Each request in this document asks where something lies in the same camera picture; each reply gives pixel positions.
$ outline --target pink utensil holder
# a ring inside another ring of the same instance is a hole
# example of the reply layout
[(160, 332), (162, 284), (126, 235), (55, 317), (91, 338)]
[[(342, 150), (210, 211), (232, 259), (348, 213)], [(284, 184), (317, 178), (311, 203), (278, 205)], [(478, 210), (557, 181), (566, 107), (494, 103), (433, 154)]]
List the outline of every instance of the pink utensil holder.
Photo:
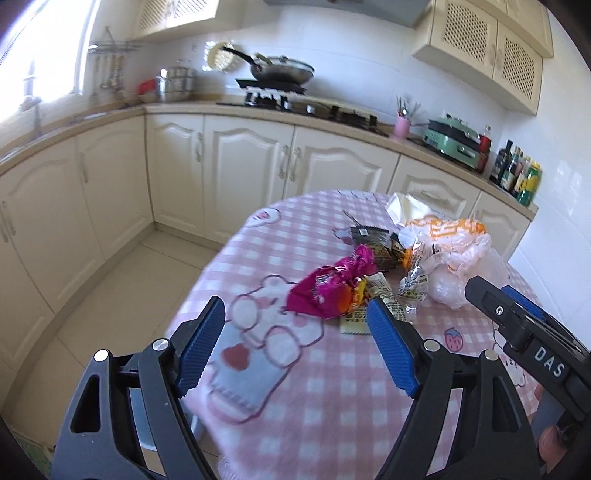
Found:
[(404, 140), (408, 136), (409, 130), (410, 120), (399, 116), (398, 120), (396, 120), (396, 125), (394, 126), (394, 137), (402, 138)]

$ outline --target window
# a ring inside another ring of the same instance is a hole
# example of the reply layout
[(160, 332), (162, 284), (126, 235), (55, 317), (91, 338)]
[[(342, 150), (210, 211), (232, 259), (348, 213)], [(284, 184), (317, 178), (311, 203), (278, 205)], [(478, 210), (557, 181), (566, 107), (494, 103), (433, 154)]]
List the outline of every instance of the window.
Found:
[(20, 16), (0, 46), (0, 120), (15, 113), (27, 95), (51, 102), (71, 92), (82, 93), (99, 3), (34, 0)]

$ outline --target blue gripper pad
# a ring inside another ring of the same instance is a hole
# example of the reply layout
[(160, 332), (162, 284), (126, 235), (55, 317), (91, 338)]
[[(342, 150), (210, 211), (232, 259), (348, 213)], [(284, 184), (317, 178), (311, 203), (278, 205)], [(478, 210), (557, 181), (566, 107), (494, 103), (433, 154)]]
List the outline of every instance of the blue gripper pad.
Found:
[(510, 285), (506, 285), (501, 289), (503, 293), (509, 295), (513, 300), (515, 300), (519, 305), (521, 305), (524, 310), (527, 311), (532, 317), (536, 320), (541, 321), (542, 323), (546, 323), (544, 320), (544, 315), (542, 313), (542, 309), (538, 307), (534, 302), (532, 302), (529, 298), (525, 297), (523, 294), (518, 292), (516, 289), (511, 287)]
[(215, 298), (216, 300), (205, 308), (202, 313), (205, 315), (180, 355), (176, 387), (181, 397), (199, 383), (213, 347), (222, 333), (226, 321), (226, 308), (220, 298)]
[(406, 343), (396, 330), (387, 312), (376, 300), (368, 304), (367, 322), (379, 352), (398, 388), (412, 397), (419, 383), (414, 375), (414, 360)]

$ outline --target green bottle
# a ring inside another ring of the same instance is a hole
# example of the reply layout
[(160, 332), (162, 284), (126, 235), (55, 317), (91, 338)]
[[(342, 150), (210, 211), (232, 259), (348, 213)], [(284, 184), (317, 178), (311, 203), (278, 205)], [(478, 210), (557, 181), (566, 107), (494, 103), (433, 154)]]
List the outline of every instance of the green bottle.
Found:
[(538, 185), (540, 184), (541, 175), (542, 169), (540, 168), (540, 164), (537, 162), (532, 162), (530, 170), (527, 173), (527, 178), (521, 185), (521, 192), (517, 197), (517, 201), (520, 204), (525, 205), (526, 207), (530, 206), (531, 199), (533, 198), (534, 193), (538, 189)]

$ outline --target stainless steel pot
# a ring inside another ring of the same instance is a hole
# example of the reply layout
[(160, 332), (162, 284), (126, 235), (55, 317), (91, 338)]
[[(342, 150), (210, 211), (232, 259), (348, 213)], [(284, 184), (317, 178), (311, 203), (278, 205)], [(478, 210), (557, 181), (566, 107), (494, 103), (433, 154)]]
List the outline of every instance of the stainless steel pot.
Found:
[(303, 85), (314, 76), (314, 68), (299, 60), (288, 57), (264, 57), (257, 54), (257, 59), (228, 47), (222, 50), (237, 55), (251, 65), (251, 73), (260, 82), (288, 82)]
[(186, 59), (178, 60), (179, 65), (160, 70), (156, 77), (156, 90), (160, 102), (188, 100), (195, 91), (197, 70), (182, 65)]

